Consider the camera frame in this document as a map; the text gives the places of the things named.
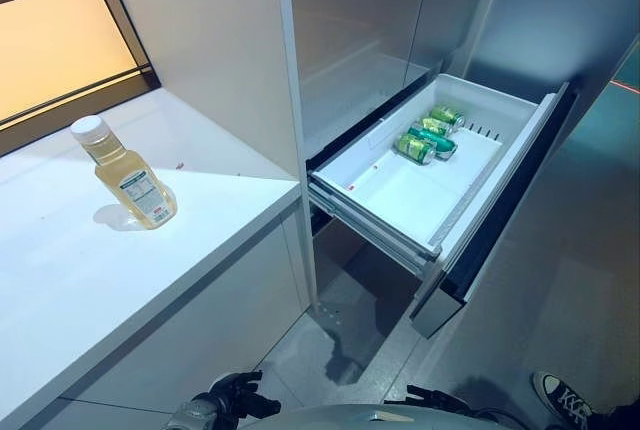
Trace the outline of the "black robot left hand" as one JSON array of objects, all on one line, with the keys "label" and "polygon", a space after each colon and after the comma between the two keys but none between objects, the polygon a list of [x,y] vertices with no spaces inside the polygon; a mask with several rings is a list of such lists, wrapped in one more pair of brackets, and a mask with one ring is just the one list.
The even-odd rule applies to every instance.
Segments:
[{"label": "black robot left hand", "polygon": [[238,419],[271,417],[281,411],[282,405],[258,393],[262,377],[261,370],[224,375],[212,384],[209,394],[219,402],[225,415]]}]

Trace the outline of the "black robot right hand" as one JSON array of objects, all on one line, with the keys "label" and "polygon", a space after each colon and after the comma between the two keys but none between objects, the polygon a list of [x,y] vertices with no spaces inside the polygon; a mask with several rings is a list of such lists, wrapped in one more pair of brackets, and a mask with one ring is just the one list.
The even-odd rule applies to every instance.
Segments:
[{"label": "black robot right hand", "polygon": [[439,390],[429,390],[415,385],[406,387],[406,404],[424,408],[438,409],[451,413],[465,413],[470,410],[463,400]]}]

